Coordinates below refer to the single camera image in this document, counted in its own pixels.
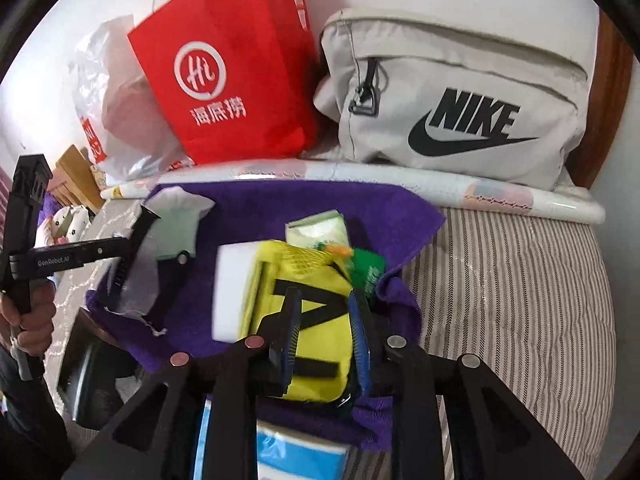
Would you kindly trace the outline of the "person's left hand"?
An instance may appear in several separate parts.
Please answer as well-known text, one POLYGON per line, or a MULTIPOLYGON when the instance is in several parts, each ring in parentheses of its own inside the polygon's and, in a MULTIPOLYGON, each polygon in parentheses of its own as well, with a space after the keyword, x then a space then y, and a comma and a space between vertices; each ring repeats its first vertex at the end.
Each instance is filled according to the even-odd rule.
POLYGON ((54 332, 54 297, 55 284, 43 280, 32 289, 30 311, 21 314, 10 298, 1 295, 1 345, 6 351, 11 350, 11 330, 14 328, 21 330, 17 334, 17 348, 36 358, 48 351, 54 332))

